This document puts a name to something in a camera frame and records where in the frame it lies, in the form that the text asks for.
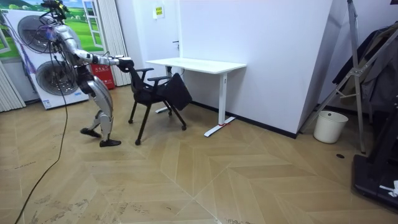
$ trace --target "white bucket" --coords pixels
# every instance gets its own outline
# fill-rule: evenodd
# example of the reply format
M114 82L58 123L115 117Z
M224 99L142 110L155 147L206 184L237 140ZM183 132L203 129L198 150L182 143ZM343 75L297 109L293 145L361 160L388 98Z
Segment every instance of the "white bucket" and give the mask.
M348 118L342 114L321 111L313 136L321 142L333 144L337 142L347 121Z

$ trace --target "paper sign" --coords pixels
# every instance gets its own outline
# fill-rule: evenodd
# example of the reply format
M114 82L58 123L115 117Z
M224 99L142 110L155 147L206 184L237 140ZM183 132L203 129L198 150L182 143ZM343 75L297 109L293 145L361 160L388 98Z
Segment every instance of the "paper sign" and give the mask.
M154 9L154 19L164 18L164 7L163 6L156 6Z

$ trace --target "white desk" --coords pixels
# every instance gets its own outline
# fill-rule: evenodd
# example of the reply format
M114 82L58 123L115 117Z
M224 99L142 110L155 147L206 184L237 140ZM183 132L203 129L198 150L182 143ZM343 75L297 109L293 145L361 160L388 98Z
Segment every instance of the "white desk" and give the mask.
M205 133L206 137L209 137L211 134L215 133L226 124L233 121L235 118L230 117L225 120L225 103L226 103L226 79L228 72L246 67L246 64L241 63L229 63L229 62L216 62L209 60L196 60L189 58L167 58L160 60L150 60L147 63L153 63L156 65L165 65L166 73L167 67L178 67L184 68L186 70L191 70L195 72L203 72L209 73L213 75L220 76L220 96L218 101L218 125L214 128L211 128L209 131ZM160 113L167 110L167 108L162 108L156 111L156 113Z

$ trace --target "herringbone floor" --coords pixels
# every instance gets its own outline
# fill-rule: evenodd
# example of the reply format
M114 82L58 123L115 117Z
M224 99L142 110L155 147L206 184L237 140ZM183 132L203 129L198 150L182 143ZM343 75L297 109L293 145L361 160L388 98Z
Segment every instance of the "herringbone floor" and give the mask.
M129 87L111 93L112 137L122 145L99 148L97 139L79 134L97 109L93 102L70 105L61 160L20 223L398 223L397 215L350 191L355 122L332 145L238 120L205 138L217 114L190 105L182 113L186 131L175 116L151 113L142 145L135 146L144 107L128 124ZM64 119L63 108L44 111L40 103L0 114L0 223L14 223L57 158Z

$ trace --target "humanoid robot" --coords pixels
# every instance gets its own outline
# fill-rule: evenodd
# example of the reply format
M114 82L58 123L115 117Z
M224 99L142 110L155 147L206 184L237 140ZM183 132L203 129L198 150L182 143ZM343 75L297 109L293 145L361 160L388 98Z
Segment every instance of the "humanoid robot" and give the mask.
M112 124L113 124L113 102L111 95L104 83L96 76L92 75L87 69L88 63L101 65L116 65L123 72L130 72L134 69L134 62L129 57L122 55L114 57L104 57L90 54L78 48L78 44L74 37L74 31L63 23L66 19L65 11L68 12L66 6L62 5L62 1L44 0L43 7L50 9L50 12L43 16L50 15L54 19L54 23L50 24L51 46L56 52L63 53L69 65L72 65L76 70L76 82L84 94L93 97L94 102L98 105L99 111L95 115L93 124L89 128L80 130L82 134L87 134L96 138L101 135L94 129L101 125L102 141L99 143L100 147L117 146L121 141L110 139Z

